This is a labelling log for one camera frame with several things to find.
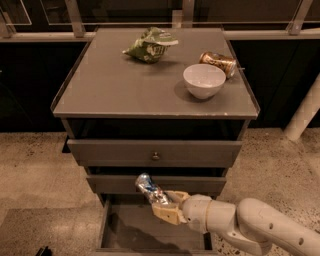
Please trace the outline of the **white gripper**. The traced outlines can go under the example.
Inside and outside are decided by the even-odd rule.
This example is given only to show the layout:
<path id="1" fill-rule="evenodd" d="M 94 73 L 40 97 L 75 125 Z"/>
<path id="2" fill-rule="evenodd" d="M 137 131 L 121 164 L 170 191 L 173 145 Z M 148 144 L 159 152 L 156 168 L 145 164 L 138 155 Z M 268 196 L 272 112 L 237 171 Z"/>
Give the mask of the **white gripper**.
<path id="1" fill-rule="evenodd" d="M 167 190 L 166 194 L 174 203 L 167 205 L 153 203 L 152 211 L 156 217 L 173 225 L 187 223 L 191 230 L 201 234 L 208 232 L 206 215 L 212 201 L 209 196 L 197 194 L 190 197 L 187 192 L 173 190 Z M 182 211 L 176 203 L 183 203 Z"/>

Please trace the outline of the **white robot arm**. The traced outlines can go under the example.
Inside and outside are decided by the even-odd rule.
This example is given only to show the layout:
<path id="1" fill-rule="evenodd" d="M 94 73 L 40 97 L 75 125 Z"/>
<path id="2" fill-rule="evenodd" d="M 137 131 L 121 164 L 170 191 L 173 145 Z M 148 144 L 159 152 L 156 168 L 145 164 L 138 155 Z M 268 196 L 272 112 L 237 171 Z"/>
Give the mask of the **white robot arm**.
<path id="1" fill-rule="evenodd" d="M 320 234 L 254 198 L 234 205 L 204 195 L 167 191 L 152 198 L 151 205 L 153 214 L 170 224 L 215 233 L 254 256 L 266 255 L 273 245 L 293 256 L 320 256 Z"/>

